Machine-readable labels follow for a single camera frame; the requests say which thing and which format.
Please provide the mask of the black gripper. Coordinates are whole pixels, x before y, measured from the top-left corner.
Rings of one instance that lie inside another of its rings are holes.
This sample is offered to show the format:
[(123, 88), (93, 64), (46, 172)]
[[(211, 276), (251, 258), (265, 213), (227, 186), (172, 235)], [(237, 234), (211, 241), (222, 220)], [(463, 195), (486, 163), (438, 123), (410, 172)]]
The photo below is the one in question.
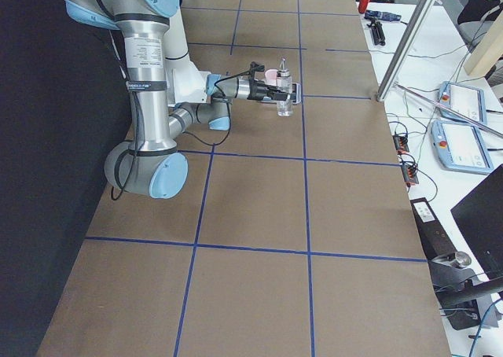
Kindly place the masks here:
[(268, 85), (265, 82), (257, 79), (250, 79), (248, 100), (263, 101), (288, 101), (291, 94), (278, 86)]

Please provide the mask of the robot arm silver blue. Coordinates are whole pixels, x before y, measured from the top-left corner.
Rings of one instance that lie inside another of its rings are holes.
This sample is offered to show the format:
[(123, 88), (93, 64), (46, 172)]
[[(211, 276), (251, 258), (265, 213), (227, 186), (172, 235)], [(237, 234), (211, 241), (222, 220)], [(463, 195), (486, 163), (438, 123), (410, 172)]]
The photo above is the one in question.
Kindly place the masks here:
[(233, 99), (289, 101), (291, 86), (256, 78), (251, 63), (236, 75), (200, 71), (191, 61), (181, 14), (182, 0), (65, 0), (81, 24), (120, 31), (125, 54), (118, 57), (130, 95), (134, 137), (107, 156), (111, 198), (136, 193), (156, 199), (177, 195), (188, 162), (176, 139), (195, 123), (229, 131)]

